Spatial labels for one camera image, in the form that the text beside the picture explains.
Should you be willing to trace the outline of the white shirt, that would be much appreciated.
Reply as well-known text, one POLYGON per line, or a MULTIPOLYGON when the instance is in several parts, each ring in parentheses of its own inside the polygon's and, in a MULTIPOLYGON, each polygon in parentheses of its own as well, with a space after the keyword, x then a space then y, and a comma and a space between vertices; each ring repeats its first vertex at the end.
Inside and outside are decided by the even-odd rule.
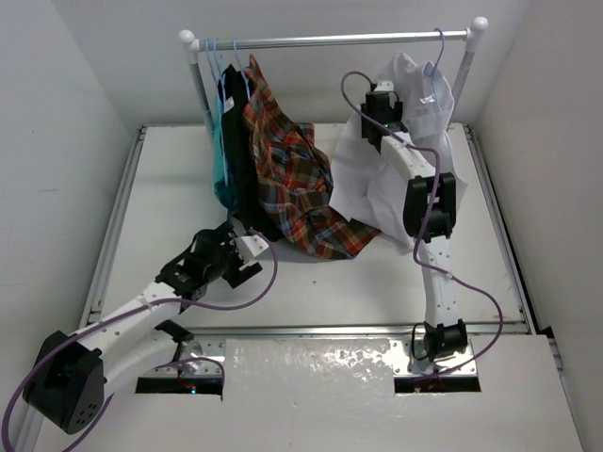
MULTIPOLYGON (((455 152, 447 128, 455 103, 446 77, 430 61, 420 64, 399 52, 378 73, 389 80, 403 102, 402 122, 416 146, 439 152, 441 171, 455 175, 457 204, 467 183, 455 169, 455 152)), ((352 114, 331 159, 334 189, 329 205, 346 220, 379 229, 410 249, 413 239, 402 224, 408 180, 361 137, 361 118, 352 114)))

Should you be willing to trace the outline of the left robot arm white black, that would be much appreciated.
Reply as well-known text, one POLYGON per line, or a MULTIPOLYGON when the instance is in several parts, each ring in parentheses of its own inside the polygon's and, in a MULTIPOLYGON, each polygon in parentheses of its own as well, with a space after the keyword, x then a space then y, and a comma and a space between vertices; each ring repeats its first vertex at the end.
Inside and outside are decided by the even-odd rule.
POLYGON ((262 234, 238 235, 229 221, 200 230, 121 308, 72 334, 48 336, 18 396, 63 432, 80 432, 121 387, 172 364, 192 339, 175 319, 204 306, 209 284, 239 287, 261 272, 256 259, 269 248, 262 234))

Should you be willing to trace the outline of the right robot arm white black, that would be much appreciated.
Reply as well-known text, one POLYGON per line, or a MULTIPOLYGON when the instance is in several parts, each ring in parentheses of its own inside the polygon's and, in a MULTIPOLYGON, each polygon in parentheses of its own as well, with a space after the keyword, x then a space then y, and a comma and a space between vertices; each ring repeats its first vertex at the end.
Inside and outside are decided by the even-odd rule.
POLYGON ((413 257, 422 269, 426 295, 422 353, 416 362, 449 357, 468 344, 458 311, 449 260, 456 224, 456 178, 441 169, 439 152, 415 145, 402 123, 402 101, 388 82, 372 83, 361 104, 361 136, 393 165, 406 183, 402 226, 414 240, 413 257))

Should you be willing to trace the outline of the blue wire hanger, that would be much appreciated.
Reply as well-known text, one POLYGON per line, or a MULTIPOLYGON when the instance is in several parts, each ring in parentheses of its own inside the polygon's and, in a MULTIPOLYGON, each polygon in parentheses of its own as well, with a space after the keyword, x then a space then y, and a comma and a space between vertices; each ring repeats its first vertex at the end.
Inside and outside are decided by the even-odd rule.
POLYGON ((433 31, 437 32, 438 35, 439 35, 440 48, 439 48, 439 52, 438 52, 437 58, 436 58, 436 60, 432 64, 432 71, 429 74, 429 77, 431 79, 434 79, 435 72, 438 70, 439 64, 441 62, 441 59, 442 59, 443 54, 444 54, 445 49, 446 49, 446 36, 445 36, 444 30, 442 30, 440 27, 436 27, 433 31))

